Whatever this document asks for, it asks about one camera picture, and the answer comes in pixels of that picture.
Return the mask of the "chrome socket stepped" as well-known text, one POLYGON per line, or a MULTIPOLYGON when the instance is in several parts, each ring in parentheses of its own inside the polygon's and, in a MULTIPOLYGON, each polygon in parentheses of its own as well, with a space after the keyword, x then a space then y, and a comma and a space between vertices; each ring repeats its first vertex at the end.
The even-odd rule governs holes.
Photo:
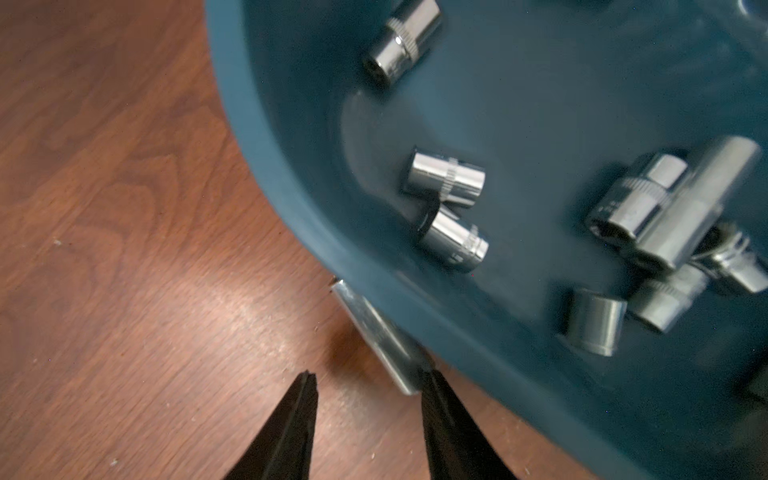
POLYGON ((365 70, 379 85, 392 86, 429 51, 441 24, 437 1, 402 1, 363 56, 365 70))

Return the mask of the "small chrome socket end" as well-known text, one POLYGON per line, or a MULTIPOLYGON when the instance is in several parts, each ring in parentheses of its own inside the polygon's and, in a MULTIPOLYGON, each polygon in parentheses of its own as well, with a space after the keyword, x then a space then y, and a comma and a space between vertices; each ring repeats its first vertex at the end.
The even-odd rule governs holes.
POLYGON ((471 208, 483 192, 486 171, 480 166, 419 148, 412 151, 409 161, 405 193, 471 208))

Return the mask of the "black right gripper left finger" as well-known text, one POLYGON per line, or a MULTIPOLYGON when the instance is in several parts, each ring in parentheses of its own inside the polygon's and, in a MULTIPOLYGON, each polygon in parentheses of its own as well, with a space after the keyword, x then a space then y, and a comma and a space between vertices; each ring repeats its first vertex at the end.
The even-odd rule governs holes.
POLYGON ((304 371, 224 479, 308 479, 317 407, 316 375, 304 371))

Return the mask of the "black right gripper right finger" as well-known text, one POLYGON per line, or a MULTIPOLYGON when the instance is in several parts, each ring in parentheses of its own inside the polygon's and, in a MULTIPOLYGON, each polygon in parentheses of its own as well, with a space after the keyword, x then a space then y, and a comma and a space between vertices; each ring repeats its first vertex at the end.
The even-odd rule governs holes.
POLYGON ((513 479, 463 403, 437 370, 421 374, 423 431, 432 479, 513 479))

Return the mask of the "small chrome socket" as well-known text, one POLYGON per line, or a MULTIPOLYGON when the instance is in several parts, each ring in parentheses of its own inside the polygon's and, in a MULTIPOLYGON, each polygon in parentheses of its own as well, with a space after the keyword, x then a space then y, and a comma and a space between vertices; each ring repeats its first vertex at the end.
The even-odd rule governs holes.
POLYGON ((470 272, 486 258, 489 242, 479 227, 439 204, 418 229, 417 245, 443 265, 470 272))

